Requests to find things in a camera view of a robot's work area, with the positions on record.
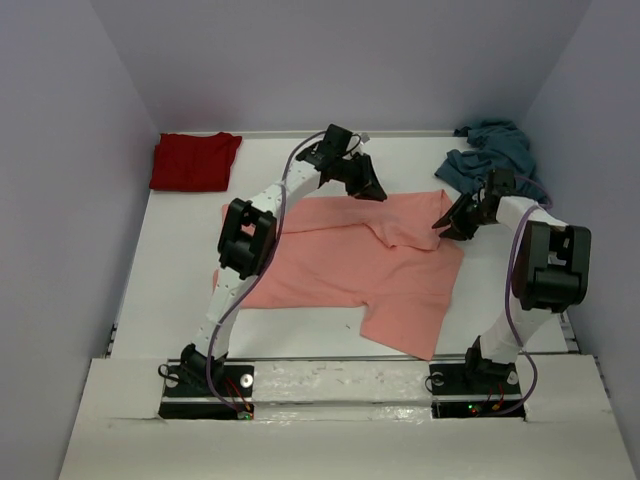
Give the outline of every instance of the white table surface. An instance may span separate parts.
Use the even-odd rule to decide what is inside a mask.
[[[128,286],[118,317],[114,358],[177,357],[190,343],[207,310],[221,207],[249,198],[277,180],[291,149],[290,138],[245,138],[224,193],[151,192]],[[444,188],[433,176],[451,149],[466,150],[465,139],[429,136],[373,136],[366,145],[387,193]],[[330,183],[317,196],[344,195]],[[463,354],[502,309],[512,234],[506,227],[482,227],[465,251],[436,355]],[[230,356],[236,358],[373,357],[402,355],[360,337],[362,308],[243,310],[234,328]],[[566,352],[557,318],[531,339],[532,352]]]

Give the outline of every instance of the pink shirt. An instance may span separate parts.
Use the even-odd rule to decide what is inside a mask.
[[[360,334],[430,360],[463,252],[431,225],[444,191],[301,200],[285,218],[276,257],[244,308],[358,307]]]

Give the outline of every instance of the white wall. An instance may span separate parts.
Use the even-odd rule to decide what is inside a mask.
[[[163,131],[521,118],[589,0],[92,0]]]
[[[0,2],[0,477],[55,479],[115,318],[153,126],[85,0]]]
[[[571,312],[583,350],[600,357],[640,472],[640,3],[594,0],[529,110],[554,214],[593,234],[587,298]]]

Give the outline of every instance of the folded red shirt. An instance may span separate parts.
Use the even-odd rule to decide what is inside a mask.
[[[195,137],[163,133],[156,145],[149,188],[178,192],[224,192],[242,137],[218,133]]]

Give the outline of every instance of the screw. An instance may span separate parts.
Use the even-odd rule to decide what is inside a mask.
[[[518,383],[518,374],[514,371],[511,371],[511,373],[509,373],[509,376],[507,377],[507,383],[509,385],[515,385]]]
[[[175,373],[171,373],[168,375],[169,378],[165,378],[164,380],[164,384],[167,386],[167,388],[175,388],[178,386],[178,382],[180,381],[180,379],[178,378],[178,375],[176,375]]]
[[[244,375],[242,375],[240,377],[240,386],[242,388],[249,388],[251,387],[251,385],[253,385],[253,376],[245,373]]]

